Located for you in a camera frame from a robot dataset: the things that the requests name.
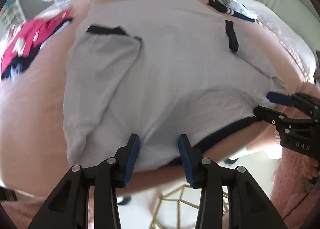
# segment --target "black trim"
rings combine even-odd
[[[17,201],[16,193],[13,190],[9,190],[0,187],[0,201]]]
[[[257,117],[247,117],[239,121],[233,122],[227,125],[226,127],[222,128],[221,130],[218,130],[215,133],[212,133],[206,138],[202,139],[194,147],[200,149],[201,153],[203,154],[208,149],[212,148],[214,145],[218,144],[220,141],[222,141],[226,137],[232,135],[233,133],[239,130],[249,127],[251,124],[259,121],[260,119],[258,119]],[[168,165],[170,166],[182,165],[181,158],[178,157],[172,160]]]
[[[97,34],[97,35],[111,35],[111,34],[121,35],[121,36],[128,35],[121,27],[108,28],[100,25],[89,26],[86,33]]]
[[[238,52],[239,43],[237,40],[237,36],[235,30],[233,29],[233,22],[226,20],[226,33],[229,37],[229,48],[232,52]]]

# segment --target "white floor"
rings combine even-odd
[[[259,152],[252,155],[244,156],[240,158],[234,166],[226,166],[224,163],[219,165],[235,168],[236,166],[244,166],[255,178],[260,187],[264,190],[267,196],[270,197],[272,192],[272,176],[277,169],[279,160],[270,160],[266,153]],[[140,192],[132,196],[132,202],[127,206],[119,206],[119,215],[121,220],[122,229],[148,229],[152,220],[153,212],[158,204],[158,197],[162,194],[166,194],[184,184],[185,181],[178,181],[168,186],[164,186],[158,189],[152,189],[145,192]],[[199,203],[200,192],[193,192],[192,189],[187,190],[184,194],[184,199],[193,202],[194,204]],[[159,214],[159,221],[165,228],[176,228],[175,224],[176,217],[176,203],[166,202],[161,208]],[[188,216],[182,215],[181,227],[192,229],[194,228],[193,222],[195,220],[196,213],[193,210],[188,210]]]

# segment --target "gold geometric frame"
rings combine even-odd
[[[198,205],[195,205],[193,203],[190,203],[188,201],[185,201],[183,198],[183,193],[185,191],[185,188],[191,188],[191,186],[189,185],[182,185],[176,189],[174,189],[173,191],[171,191],[170,193],[164,195],[164,196],[159,196],[159,204],[156,208],[156,211],[153,215],[153,218],[152,218],[152,221],[151,221],[151,224],[150,224],[150,227],[149,229],[164,229],[163,226],[159,223],[159,221],[157,220],[157,216],[159,214],[159,211],[160,211],[160,208],[161,208],[161,204],[163,203],[163,201],[173,201],[173,202],[177,202],[177,229],[181,229],[180,227],[180,203],[184,203],[188,206],[191,206],[193,208],[196,208],[196,209],[199,209],[199,206]],[[176,194],[177,192],[180,192],[180,196],[179,196],[179,199],[167,199],[168,197]],[[225,201],[226,200],[229,200],[228,198],[228,194],[226,192],[222,192],[222,213],[223,214],[226,214],[229,212],[229,203]]]

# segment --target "clamp jaw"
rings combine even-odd
[[[303,93],[286,96],[270,92],[267,98],[277,104],[294,106],[311,120],[289,119],[286,114],[262,106],[254,109],[254,115],[276,126],[282,147],[320,161],[320,100]]]
[[[218,166],[179,138],[179,152],[186,178],[192,188],[202,188],[195,229],[222,228],[222,186],[228,187],[229,229],[286,229],[281,216],[250,173]]]
[[[98,166],[70,168],[28,229],[87,229],[90,186],[95,186],[95,229],[120,229],[115,187],[123,188],[130,181],[139,144],[138,135],[132,134],[127,146]]]

